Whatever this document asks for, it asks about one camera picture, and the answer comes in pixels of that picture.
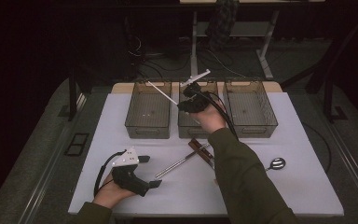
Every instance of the green sleeve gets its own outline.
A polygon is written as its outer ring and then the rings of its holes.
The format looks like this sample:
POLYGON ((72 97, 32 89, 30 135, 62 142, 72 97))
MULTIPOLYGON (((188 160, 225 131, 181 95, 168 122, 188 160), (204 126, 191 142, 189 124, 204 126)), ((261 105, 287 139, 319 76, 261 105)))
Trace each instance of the green sleeve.
POLYGON ((107 224, 112 210, 95 203, 84 203, 79 213, 68 224, 107 224))
POLYGON ((232 224, 297 223, 257 155, 227 128, 208 141, 215 156, 215 173, 232 224))

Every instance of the person's hand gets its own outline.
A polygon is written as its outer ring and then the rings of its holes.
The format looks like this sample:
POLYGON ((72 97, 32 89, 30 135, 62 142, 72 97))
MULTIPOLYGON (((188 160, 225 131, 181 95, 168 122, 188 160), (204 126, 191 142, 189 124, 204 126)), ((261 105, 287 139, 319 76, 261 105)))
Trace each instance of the person's hand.
POLYGON ((209 104, 203 111, 199 113, 190 113, 190 117, 197 120, 202 129, 207 133, 213 133, 221 128, 226 127, 226 121, 222 118, 219 111, 209 104))
POLYGON ((122 189, 119 185, 115 184, 112 172, 110 172, 103 182, 103 187, 100 188, 92 202, 112 209, 121 200, 133 195, 135 195, 134 192, 122 189))

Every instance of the translucent plastic bin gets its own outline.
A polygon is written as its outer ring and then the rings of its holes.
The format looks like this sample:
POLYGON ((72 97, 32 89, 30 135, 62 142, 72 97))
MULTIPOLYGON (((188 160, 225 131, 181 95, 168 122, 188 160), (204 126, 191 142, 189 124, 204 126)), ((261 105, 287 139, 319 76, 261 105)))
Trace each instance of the translucent plastic bin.
MULTIPOLYGON (((217 94, 217 82, 214 79, 201 79, 198 81, 201 91, 217 94)), ((186 87, 180 87, 179 102, 187 100, 182 94, 186 87)), ((202 130, 201 126, 183 111, 178 114, 179 138, 208 138, 209 134, 202 130)))
POLYGON ((227 113, 239 138, 269 138, 278 126, 261 81, 227 78, 223 88, 227 113))
MULTIPOLYGON (((171 97, 170 81, 151 82, 171 97)), ((134 83, 125 122, 130 138, 170 138, 170 115, 171 101, 147 82, 134 83)))

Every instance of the person's left hand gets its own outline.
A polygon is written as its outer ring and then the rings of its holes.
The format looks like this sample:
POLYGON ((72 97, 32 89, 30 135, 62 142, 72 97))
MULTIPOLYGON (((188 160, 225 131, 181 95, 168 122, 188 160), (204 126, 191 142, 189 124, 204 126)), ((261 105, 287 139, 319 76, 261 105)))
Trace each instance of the person's left hand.
POLYGON ((103 185, 92 202, 110 209, 121 202, 121 200, 135 195, 134 192, 122 189, 117 185, 113 181, 112 172, 106 177, 103 185))

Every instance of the person's arm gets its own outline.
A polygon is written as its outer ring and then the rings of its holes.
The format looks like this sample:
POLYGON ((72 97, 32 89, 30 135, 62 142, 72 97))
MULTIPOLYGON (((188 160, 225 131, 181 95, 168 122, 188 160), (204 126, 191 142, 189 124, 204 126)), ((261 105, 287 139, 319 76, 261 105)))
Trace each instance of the person's arm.
POLYGON ((84 203, 77 215, 68 224, 107 224, 112 214, 112 208, 132 195, 135 195, 135 193, 122 189, 115 184, 110 173, 92 203, 84 203))
POLYGON ((297 223, 260 159, 226 128, 217 110, 209 105, 191 116, 211 134, 216 179, 231 223, 297 223))

